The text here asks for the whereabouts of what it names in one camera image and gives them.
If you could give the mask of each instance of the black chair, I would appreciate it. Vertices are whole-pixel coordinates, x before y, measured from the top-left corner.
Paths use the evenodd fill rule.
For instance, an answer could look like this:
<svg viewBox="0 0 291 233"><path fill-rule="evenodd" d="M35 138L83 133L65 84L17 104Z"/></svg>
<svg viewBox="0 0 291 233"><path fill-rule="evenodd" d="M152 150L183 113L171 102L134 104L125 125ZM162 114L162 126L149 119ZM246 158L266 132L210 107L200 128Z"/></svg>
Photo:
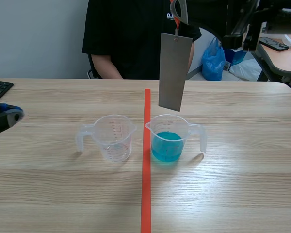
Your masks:
<svg viewBox="0 0 291 233"><path fill-rule="evenodd" d="M91 66L91 69L87 72L87 77L89 79L92 79L90 75L92 73L93 79L102 79L102 77L95 70L95 66L92 60L92 55L88 54L88 60L89 60L89 65Z"/></svg>

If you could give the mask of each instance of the gray metal sheet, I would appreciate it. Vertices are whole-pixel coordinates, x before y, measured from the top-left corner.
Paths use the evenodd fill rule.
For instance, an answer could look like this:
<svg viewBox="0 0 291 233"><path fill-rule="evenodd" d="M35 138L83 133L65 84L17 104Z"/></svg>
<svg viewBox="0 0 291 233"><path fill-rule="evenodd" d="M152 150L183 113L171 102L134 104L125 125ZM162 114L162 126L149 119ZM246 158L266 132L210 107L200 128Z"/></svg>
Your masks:
<svg viewBox="0 0 291 233"><path fill-rule="evenodd" d="M192 39L162 33L159 106L180 111Z"/></svg>

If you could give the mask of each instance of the red tape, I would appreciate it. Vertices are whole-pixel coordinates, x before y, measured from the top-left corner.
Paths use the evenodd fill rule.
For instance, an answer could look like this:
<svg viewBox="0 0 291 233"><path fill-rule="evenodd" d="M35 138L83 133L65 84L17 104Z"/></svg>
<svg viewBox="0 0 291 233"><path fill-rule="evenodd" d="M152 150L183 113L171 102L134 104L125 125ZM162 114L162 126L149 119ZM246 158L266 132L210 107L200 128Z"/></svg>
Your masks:
<svg viewBox="0 0 291 233"><path fill-rule="evenodd" d="M141 233L151 233L151 90L145 90L144 141L142 158Z"/></svg>

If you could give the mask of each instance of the gray wall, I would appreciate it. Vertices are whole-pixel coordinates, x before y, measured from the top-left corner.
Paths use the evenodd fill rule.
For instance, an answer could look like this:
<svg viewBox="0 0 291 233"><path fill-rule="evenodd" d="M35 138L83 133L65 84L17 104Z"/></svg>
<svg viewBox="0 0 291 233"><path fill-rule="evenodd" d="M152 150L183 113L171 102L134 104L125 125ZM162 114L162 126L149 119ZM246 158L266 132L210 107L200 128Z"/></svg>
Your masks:
<svg viewBox="0 0 291 233"><path fill-rule="evenodd" d="M0 0L0 77L86 78L88 0Z"/></svg>

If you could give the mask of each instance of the plastic measuring cup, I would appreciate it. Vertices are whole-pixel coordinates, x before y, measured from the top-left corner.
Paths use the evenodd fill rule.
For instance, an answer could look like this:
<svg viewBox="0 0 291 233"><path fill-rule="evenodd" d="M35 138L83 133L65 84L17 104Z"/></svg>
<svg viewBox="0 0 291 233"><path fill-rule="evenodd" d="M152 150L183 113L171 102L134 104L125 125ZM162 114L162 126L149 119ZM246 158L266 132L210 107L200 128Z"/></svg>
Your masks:
<svg viewBox="0 0 291 233"><path fill-rule="evenodd" d="M84 136L91 136L107 160L121 162L131 154L131 135L137 127L121 115L105 116L94 125L83 125L76 136L78 152L84 151Z"/></svg>
<svg viewBox="0 0 291 233"><path fill-rule="evenodd" d="M207 135L202 125L189 124L179 116L166 114L155 117L145 126L152 132L152 153L163 162L179 159L192 133L200 135L200 151L206 153Z"/></svg>

